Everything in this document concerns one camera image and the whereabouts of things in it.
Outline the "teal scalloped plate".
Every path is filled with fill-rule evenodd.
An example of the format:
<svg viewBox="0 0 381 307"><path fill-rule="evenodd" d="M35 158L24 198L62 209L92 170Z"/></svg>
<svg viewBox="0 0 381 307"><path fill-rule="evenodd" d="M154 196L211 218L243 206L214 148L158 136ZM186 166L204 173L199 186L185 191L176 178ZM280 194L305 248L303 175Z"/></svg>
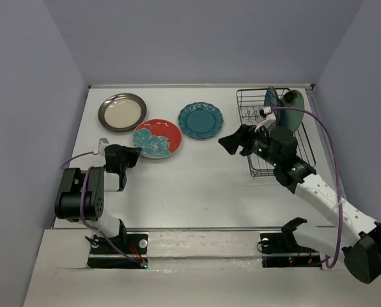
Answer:
<svg viewBox="0 0 381 307"><path fill-rule="evenodd" d="M224 118L220 109L213 104L195 102L180 111L178 125L190 138L210 139L221 131Z"/></svg>

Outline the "dark teal blossom plate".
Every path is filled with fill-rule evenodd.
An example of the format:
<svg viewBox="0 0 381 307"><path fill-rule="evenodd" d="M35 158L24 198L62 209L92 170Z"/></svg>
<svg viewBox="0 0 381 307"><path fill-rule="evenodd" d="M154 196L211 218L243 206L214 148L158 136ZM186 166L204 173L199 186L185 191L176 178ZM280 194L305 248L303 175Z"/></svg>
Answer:
<svg viewBox="0 0 381 307"><path fill-rule="evenodd" d="M277 94L276 89L273 86L269 86L264 99L264 106L265 107L279 107L279 97ZM274 127L277 127L279 125L279 111L275 111L275 117L276 120L273 124L271 124L267 129L272 130Z"/></svg>

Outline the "red plate with teal flower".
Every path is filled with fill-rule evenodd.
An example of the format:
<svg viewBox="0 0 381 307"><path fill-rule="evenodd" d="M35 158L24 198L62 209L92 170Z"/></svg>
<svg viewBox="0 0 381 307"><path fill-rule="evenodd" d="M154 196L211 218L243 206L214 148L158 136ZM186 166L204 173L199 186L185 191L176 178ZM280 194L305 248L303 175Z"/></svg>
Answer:
<svg viewBox="0 0 381 307"><path fill-rule="evenodd" d="M182 143L182 133L172 122L152 119L138 125L132 134L135 147L141 155L150 159L163 159L174 154Z"/></svg>

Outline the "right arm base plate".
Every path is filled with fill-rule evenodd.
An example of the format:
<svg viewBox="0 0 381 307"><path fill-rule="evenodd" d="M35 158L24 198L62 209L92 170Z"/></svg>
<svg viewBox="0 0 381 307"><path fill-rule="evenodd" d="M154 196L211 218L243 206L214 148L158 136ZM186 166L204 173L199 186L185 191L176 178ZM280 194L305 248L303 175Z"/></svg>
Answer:
<svg viewBox="0 0 381 307"><path fill-rule="evenodd" d="M256 249L261 254L263 268L322 268L324 260L321 260L319 252L300 246L295 240L294 231L304 223L307 223L305 219L296 217L283 225L279 232L260 234Z"/></svg>

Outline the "cream plate with brown rim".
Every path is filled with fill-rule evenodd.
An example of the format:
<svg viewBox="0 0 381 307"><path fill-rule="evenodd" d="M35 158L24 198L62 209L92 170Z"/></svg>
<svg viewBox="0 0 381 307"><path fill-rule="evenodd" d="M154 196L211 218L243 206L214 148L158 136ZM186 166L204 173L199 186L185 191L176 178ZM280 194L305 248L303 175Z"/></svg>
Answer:
<svg viewBox="0 0 381 307"><path fill-rule="evenodd" d="M147 115L145 101L132 93L115 94L102 102L97 117L103 128L123 133L135 129Z"/></svg>

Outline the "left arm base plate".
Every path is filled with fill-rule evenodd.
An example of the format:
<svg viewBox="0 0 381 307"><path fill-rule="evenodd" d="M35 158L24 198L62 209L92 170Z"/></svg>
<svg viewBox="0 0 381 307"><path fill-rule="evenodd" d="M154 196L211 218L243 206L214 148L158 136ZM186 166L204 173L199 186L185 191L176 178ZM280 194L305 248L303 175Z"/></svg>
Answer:
<svg viewBox="0 0 381 307"><path fill-rule="evenodd" d="M148 234L128 232L127 242L111 238L115 250L103 237L85 236L89 243L87 266L90 269L147 269Z"/></svg>

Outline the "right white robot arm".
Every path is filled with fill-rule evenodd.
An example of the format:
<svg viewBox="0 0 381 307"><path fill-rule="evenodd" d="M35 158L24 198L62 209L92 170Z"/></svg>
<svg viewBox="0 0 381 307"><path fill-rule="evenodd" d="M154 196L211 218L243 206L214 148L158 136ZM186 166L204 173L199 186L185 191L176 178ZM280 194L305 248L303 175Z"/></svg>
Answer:
<svg viewBox="0 0 381 307"><path fill-rule="evenodd" d="M219 144L230 154L257 155L273 165L276 180L306 201L344 236L343 263L358 281L370 284L381 275L381 223L338 196L307 162L297 155L297 139L286 127L241 125Z"/></svg>

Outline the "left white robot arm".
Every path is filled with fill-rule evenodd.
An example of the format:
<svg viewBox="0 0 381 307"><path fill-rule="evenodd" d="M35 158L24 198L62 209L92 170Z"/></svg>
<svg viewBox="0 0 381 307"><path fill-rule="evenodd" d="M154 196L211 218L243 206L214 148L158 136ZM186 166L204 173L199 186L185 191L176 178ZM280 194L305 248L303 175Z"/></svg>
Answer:
<svg viewBox="0 0 381 307"><path fill-rule="evenodd" d="M115 253L127 247L127 231L121 219L105 211L105 176L117 176L111 190L122 192L127 183L127 170L136 166L142 152L138 147L106 145L98 151L105 159L103 166L64 168L54 212L58 219L82 223L104 238L105 245Z"/></svg>

